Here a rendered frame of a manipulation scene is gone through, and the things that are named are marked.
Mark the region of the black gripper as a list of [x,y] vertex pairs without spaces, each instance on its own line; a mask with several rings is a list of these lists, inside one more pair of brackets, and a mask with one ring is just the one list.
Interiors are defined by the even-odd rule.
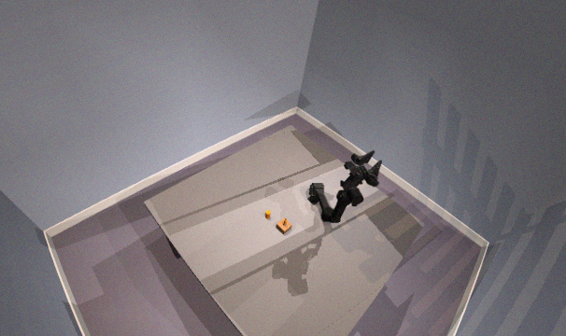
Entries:
[[351,180],[352,183],[354,183],[355,185],[359,185],[362,184],[362,180],[364,179],[365,182],[367,183],[367,185],[370,185],[372,187],[376,187],[379,185],[377,179],[378,176],[378,172],[382,163],[382,160],[379,160],[376,165],[369,170],[366,170],[366,168],[363,166],[365,163],[368,163],[368,161],[373,157],[373,155],[375,154],[375,151],[372,150],[362,156],[359,156],[355,153],[353,153],[353,155],[351,156],[351,159],[353,160],[354,163],[358,164],[359,166],[357,166],[357,169],[359,170],[359,172],[362,172],[361,177],[353,180],[352,178],[354,177],[349,176],[349,179]]

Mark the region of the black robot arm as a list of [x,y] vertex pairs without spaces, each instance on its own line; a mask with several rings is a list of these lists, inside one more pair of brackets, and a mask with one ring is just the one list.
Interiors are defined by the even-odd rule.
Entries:
[[[353,180],[361,177],[362,172],[359,172],[357,166],[352,161],[346,161],[344,167],[351,172],[349,174],[350,176],[354,176],[352,178]],[[340,180],[340,187],[342,187],[343,190],[338,190],[336,193],[337,203],[336,206],[331,209],[324,194],[323,183],[312,183],[312,185],[310,185],[310,197],[307,200],[313,205],[317,203],[320,204],[322,209],[321,218],[324,222],[339,223],[347,205],[352,203],[353,206],[357,206],[357,204],[363,201],[360,190],[357,188],[357,185],[351,182],[349,177],[345,181]]]

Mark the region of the tan square block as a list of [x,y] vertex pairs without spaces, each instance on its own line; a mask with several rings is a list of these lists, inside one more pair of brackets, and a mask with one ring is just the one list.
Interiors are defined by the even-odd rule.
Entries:
[[287,221],[286,225],[283,225],[285,218],[282,219],[280,222],[276,223],[276,227],[284,234],[286,233],[289,229],[291,229],[292,224],[290,222]]

